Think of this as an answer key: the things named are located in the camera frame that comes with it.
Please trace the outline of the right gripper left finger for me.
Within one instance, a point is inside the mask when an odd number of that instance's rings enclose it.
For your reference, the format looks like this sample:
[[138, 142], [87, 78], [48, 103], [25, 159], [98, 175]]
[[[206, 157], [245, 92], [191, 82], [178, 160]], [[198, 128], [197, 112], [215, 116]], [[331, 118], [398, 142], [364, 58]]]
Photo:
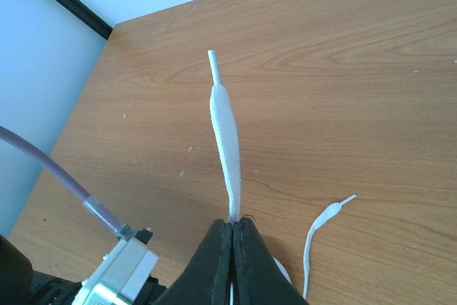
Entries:
[[215, 220], [175, 282], [156, 304], [227, 304], [231, 284], [233, 228]]

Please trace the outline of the white shoelace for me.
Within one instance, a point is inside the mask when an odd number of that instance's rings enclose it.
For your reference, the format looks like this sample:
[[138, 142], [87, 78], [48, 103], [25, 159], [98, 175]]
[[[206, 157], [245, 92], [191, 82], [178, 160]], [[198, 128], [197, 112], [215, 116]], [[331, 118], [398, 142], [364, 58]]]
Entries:
[[[240, 219], [241, 210], [241, 165], [238, 132], [228, 92], [221, 82], [216, 52], [209, 50], [208, 57], [213, 78], [209, 100], [211, 123], [228, 194], [228, 220], [230, 223], [235, 223]], [[310, 226], [303, 248], [303, 298], [306, 298], [308, 293], [313, 235], [328, 220], [336, 216], [344, 205], [356, 197], [357, 195], [353, 194], [343, 201], [330, 204]]]

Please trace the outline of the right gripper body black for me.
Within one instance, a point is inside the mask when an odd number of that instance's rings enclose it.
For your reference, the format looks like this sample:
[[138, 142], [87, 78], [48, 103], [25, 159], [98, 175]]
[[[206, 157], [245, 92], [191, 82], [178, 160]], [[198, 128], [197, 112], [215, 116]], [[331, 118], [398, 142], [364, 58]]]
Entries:
[[71, 304], [81, 287], [80, 282], [33, 270], [28, 258], [1, 237], [2, 304]]

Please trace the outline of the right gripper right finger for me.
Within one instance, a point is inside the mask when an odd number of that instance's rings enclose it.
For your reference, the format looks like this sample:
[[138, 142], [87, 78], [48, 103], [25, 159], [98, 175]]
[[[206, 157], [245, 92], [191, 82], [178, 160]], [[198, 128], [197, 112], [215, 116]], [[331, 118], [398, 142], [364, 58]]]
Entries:
[[235, 304], [306, 304], [281, 273], [250, 218], [233, 224]]

